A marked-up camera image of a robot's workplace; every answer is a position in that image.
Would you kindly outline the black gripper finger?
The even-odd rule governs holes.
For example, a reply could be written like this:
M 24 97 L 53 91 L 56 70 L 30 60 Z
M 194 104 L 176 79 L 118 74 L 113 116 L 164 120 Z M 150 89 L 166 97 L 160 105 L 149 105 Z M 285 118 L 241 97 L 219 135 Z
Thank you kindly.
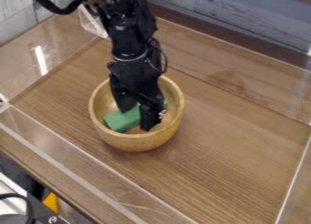
M 140 104 L 140 128 L 149 131 L 165 115 L 165 99 L 162 95 L 157 95 L 154 99 L 144 101 Z
M 109 77 L 109 87 L 120 112 L 128 112 L 137 105 L 137 101 L 114 76 Z

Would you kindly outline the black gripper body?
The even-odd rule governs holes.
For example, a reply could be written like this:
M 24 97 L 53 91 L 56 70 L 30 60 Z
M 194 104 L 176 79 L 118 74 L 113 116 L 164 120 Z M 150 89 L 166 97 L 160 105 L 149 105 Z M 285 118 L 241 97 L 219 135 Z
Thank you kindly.
M 134 61 L 114 60 L 106 64 L 109 77 L 117 78 L 140 104 L 162 95 L 157 80 L 166 72 L 168 64 L 161 64 L 161 61 L 166 61 L 166 55 L 157 40 L 150 38 L 141 58 Z

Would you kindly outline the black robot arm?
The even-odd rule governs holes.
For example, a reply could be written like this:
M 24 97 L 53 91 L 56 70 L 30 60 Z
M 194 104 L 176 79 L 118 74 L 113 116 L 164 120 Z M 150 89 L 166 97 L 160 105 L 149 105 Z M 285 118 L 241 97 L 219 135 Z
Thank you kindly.
M 69 15 L 78 6 L 98 17 L 112 42 L 113 61 L 106 64 L 109 87 L 121 112 L 138 109 L 140 128 L 150 130 L 165 113 L 157 81 L 168 58 L 154 38 L 156 17 L 148 0 L 34 0 L 56 15 Z

